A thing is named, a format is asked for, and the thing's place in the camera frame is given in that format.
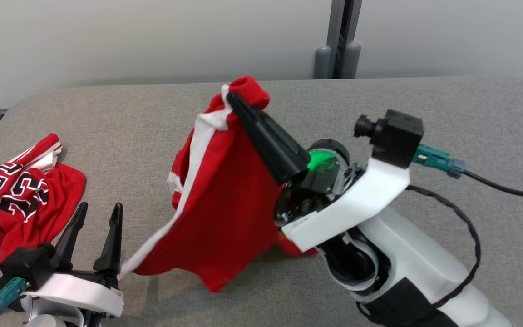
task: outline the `red cloth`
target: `red cloth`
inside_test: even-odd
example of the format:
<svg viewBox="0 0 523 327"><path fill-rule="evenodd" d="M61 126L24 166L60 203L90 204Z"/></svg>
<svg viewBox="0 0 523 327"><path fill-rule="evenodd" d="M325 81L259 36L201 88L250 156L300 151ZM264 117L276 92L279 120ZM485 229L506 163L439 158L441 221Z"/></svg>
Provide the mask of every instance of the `red cloth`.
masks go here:
<svg viewBox="0 0 523 327"><path fill-rule="evenodd" d="M253 77L241 77L216 95L200 114L177 154L168 181L173 207L157 231L122 267L156 275L180 268L199 275L213 292L278 242L273 211L276 185L238 116L224 103L227 91L264 109L269 95Z"/></svg>
<svg viewBox="0 0 523 327"><path fill-rule="evenodd" d="M0 263L18 247L51 242L70 219L86 177L56 163L61 150L50 134L0 166Z"/></svg>

